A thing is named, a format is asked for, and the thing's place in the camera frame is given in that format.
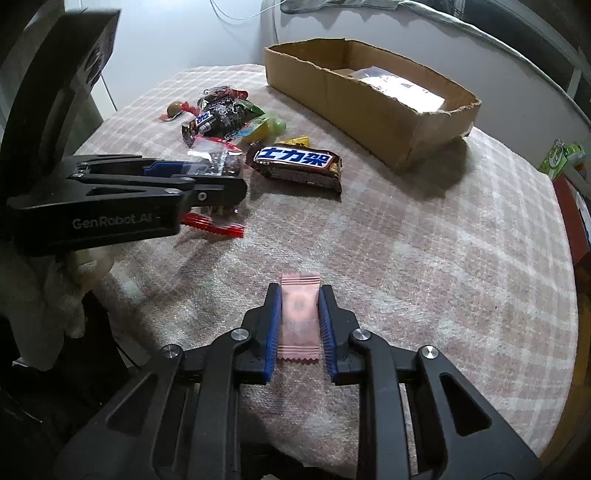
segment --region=checkered fabric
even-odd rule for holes
[[[402,348],[436,345],[540,454],[577,345],[573,267],[549,179],[477,128],[396,175],[267,86],[256,65],[179,73],[107,120],[79,153],[186,158],[181,120],[157,116],[223,84],[285,118],[286,137],[308,135],[338,153],[343,194],[246,168],[244,239],[182,227],[113,248],[117,262],[96,290],[112,318],[149,351],[193,348],[239,325],[281,273],[318,271],[363,327]],[[331,385],[322,363],[280,362],[270,385],[244,389],[245,414],[283,452],[353,476],[358,390]]]

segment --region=pink candy packet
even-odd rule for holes
[[[277,358],[318,360],[318,273],[284,274],[281,277],[281,332]]]

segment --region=metal screw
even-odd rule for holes
[[[355,330],[353,330],[353,338],[355,338],[356,340],[367,340],[369,337],[371,337],[371,332],[369,330],[366,330],[364,328],[357,328]]]
[[[166,358],[174,358],[178,356],[180,352],[181,348],[178,345],[175,345],[174,343],[171,343],[170,345],[164,345],[160,349],[160,353]]]
[[[421,355],[429,360],[433,360],[437,358],[439,355],[439,350],[437,350],[433,345],[425,345],[421,348]]]
[[[250,333],[248,333],[248,330],[244,328],[237,328],[236,330],[232,331],[231,335],[234,340],[240,342],[242,340],[246,340]]]

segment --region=snickers bar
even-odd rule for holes
[[[246,164],[268,179],[295,181],[332,189],[340,194],[340,157],[329,150],[276,143],[253,143]]]

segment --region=open cardboard box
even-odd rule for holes
[[[434,70],[356,40],[315,38],[265,49],[267,82],[357,140],[396,171],[425,153],[468,135],[481,101]],[[351,72],[380,67],[445,99],[418,113]]]

